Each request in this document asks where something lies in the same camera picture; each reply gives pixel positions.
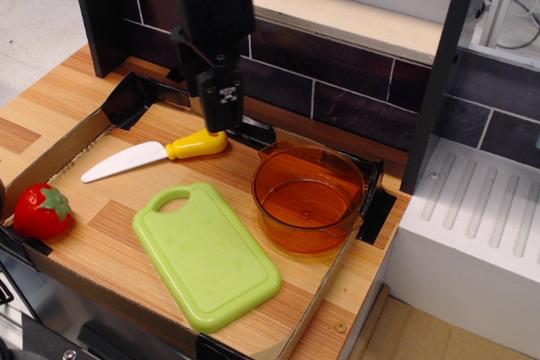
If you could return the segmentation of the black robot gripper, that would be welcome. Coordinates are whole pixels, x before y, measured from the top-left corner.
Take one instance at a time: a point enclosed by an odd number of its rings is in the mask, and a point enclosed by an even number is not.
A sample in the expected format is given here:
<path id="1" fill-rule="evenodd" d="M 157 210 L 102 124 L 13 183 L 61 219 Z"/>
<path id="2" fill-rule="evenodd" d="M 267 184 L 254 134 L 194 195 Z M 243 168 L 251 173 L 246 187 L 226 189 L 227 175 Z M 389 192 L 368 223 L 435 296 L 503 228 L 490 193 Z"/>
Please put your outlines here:
<path id="1" fill-rule="evenodd" d="M 173 38 L 189 93 L 201 99 L 210 132 L 235 128 L 244 97 L 239 44 L 255 29 L 252 0 L 177 2 L 180 23 Z"/>

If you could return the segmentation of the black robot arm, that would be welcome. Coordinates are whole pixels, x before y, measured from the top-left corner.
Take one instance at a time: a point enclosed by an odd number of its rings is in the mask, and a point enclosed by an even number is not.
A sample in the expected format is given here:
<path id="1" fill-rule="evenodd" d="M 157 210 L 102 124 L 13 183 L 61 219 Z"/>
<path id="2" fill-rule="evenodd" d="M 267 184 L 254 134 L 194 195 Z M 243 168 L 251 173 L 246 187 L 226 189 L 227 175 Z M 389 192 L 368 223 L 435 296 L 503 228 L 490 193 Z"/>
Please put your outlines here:
<path id="1" fill-rule="evenodd" d="M 255 29 L 252 0 L 177 0 L 172 32 L 189 93 L 198 97 L 206 128 L 221 132 L 242 121 L 244 80 L 239 44 Z"/>

